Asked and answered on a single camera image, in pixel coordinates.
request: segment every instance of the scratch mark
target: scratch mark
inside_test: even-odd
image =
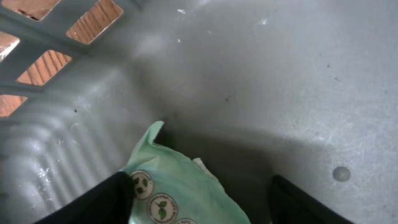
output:
[[[78,142],[76,142],[75,140],[72,140],[74,143],[76,143],[76,144],[78,144],[78,145],[80,145]]]
[[[346,120],[344,119],[342,122],[340,122],[339,124],[336,125],[336,127],[333,129],[333,131],[331,132],[330,136],[328,137],[328,140],[326,140],[325,144],[323,145],[323,147],[329,146],[330,140],[336,134],[337,130],[339,130],[340,126],[342,124],[345,124],[345,122],[346,122]]]
[[[264,26],[267,24],[267,20],[266,19],[260,20],[257,24]]]
[[[297,131],[294,129],[294,127],[293,127],[292,123],[290,122],[290,120],[288,120],[288,123],[289,123],[289,128],[290,128],[290,130],[292,130],[292,132],[294,133],[294,136],[295,136],[295,137],[299,136],[299,134],[298,134]]]
[[[210,30],[207,30],[207,33],[209,34],[209,36],[210,36],[212,39],[214,39],[214,38],[213,38],[214,32],[212,32],[212,31],[210,31]]]
[[[310,142],[317,142],[317,141],[323,141],[325,140],[324,137],[314,137],[313,139],[310,140]]]
[[[73,129],[73,127],[75,127],[75,126],[78,126],[79,124],[78,123],[76,123],[76,124],[73,124],[71,127],[70,127],[70,130],[72,130]]]
[[[179,12],[181,14],[186,14],[185,10],[183,10],[183,9],[177,9],[177,12]]]

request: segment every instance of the plastic laundry basket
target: plastic laundry basket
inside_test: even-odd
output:
[[[201,157],[252,223],[269,221],[272,174],[352,222],[398,222],[394,1],[114,3],[114,21],[88,14],[104,31],[83,18],[96,0],[61,0],[37,21],[0,7],[0,31],[19,39],[0,95],[20,105],[0,119],[0,223],[87,192],[159,119],[158,141]],[[100,35],[79,40],[83,26]],[[52,78],[27,83],[32,64]]]

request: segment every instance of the dark spot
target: dark spot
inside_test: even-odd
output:
[[[137,0],[132,0],[132,3],[137,7],[138,10],[142,11],[142,6]]]
[[[8,199],[8,198],[9,198],[9,196],[8,196],[7,193],[0,192],[0,200],[5,200],[5,199]]]
[[[178,118],[178,117],[180,117],[180,115],[178,114],[178,112],[176,112],[176,111],[173,111],[172,113],[171,113],[171,115],[170,115],[172,118]]]
[[[351,177],[351,172],[347,167],[336,167],[333,171],[333,177],[340,182],[346,182]]]
[[[8,158],[9,158],[8,155],[0,154],[0,160],[1,160],[1,159],[8,159]]]

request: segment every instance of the printed logo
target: printed logo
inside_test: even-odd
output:
[[[189,218],[181,218],[177,220],[175,224],[197,224],[197,223]]]
[[[148,198],[154,190],[154,181],[150,175],[143,170],[136,170],[130,176],[134,181],[135,198],[141,200]]]
[[[149,218],[156,224],[172,223],[177,214],[177,203],[167,194],[155,194],[148,201]]]

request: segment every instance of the green plastic bag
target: green plastic bag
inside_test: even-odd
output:
[[[154,143],[163,124],[148,129],[123,169],[135,183],[129,223],[250,223],[200,159]]]

